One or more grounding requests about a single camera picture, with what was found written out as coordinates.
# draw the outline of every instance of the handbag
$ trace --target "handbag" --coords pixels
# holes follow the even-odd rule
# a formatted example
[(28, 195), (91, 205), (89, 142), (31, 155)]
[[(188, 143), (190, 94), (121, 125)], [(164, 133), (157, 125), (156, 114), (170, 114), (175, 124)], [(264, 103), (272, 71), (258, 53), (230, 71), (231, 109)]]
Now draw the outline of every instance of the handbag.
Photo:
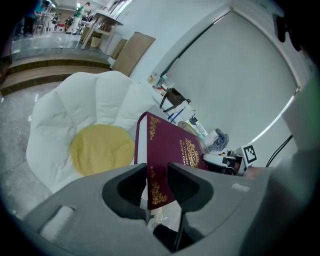
[(166, 113), (170, 110), (173, 110), (175, 109), (177, 106), (179, 106), (183, 101), (187, 101), (188, 103), (191, 102), (190, 99), (186, 99), (185, 97), (183, 97), (183, 95), (178, 92), (175, 88), (170, 88), (166, 94), (163, 96), (163, 99), (161, 101), (161, 104), (160, 104), (160, 109), (162, 108), (165, 100), (168, 99), (169, 102), (172, 103), (172, 107), (169, 107), (167, 109), (165, 109), (163, 112)]

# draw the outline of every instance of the wooden step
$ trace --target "wooden step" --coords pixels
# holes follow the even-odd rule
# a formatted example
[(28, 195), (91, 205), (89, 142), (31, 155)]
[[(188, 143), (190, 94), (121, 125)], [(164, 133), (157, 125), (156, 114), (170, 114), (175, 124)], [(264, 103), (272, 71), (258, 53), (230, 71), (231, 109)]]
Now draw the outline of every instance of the wooden step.
[(23, 58), (14, 61), (8, 68), (8, 75), (18, 72), (52, 66), (86, 66), (108, 69), (107, 60), (80, 54), (52, 54)]
[(99, 74), (106, 71), (109, 71), (109, 69), (77, 65), (33, 68), (9, 75), (5, 79), (4, 83), (0, 86), (0, 92), (2, 96), (6, 96), (13, 92), (32, 86), (63, 81), (70, 75), (77, 72)]

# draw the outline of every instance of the maroon book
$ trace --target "maroon book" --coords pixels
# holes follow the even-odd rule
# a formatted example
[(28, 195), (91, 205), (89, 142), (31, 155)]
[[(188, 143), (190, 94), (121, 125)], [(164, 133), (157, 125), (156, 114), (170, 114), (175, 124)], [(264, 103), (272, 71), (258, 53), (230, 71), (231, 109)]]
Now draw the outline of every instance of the maroon book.
[(149, 112), (142, 114), (136, 129), (134, 163), (147, 164), (149, 210), (175, 200), (168, 185), (168, 163), (208, 170), (202, 154), (197, 136)]

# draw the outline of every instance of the white cushion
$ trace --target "white cushion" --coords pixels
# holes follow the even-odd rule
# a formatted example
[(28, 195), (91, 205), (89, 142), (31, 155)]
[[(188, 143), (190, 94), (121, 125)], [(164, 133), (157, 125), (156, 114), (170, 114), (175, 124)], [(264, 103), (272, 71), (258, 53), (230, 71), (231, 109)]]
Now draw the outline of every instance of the white cushion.
[(75, 73), (37, 101), (26, 159), (52, 192), (81, 175), (70, 158), (75, 135), (95, 124), (129, 130), (155, 104), (143, 86), (117, 71)]

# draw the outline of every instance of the gold emblem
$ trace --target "gold emblem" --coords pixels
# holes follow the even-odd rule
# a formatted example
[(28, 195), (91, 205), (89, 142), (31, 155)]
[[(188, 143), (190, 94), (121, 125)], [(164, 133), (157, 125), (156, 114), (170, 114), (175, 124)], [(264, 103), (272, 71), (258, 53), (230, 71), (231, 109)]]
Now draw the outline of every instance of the gold emblem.
[(197, 167), (199, 163), (198, 151), (195, 150), (195, 145), (192, 144), (191, 140), (185, 139), (185, 144), (187, 146), (188, 158), (191, 167)]
[(160, 120), (158, 118), (150, 116), (150, 141), (152, 141), (152, 138), (156, 134), (156, 124), (157, 123), (160, 123)]
[[(156, 173), (154, 171), (154, 167), (151, 166), (151, 178), (153, 179), (156, 176)], [(158, 185), (158, 182), (155, 180), (153, 182), (151, 182), (152, 185), (152, 197), (153, 197), (153, 201), (152, 203), (154, 205), (157, 205), (159, 203), (164, 203), (165, 201), (168, 200), (168, 196), (167, 195), (162, 195), (162, 193), (159, 193), (159, 189), (160, 189), (160, 185)]]

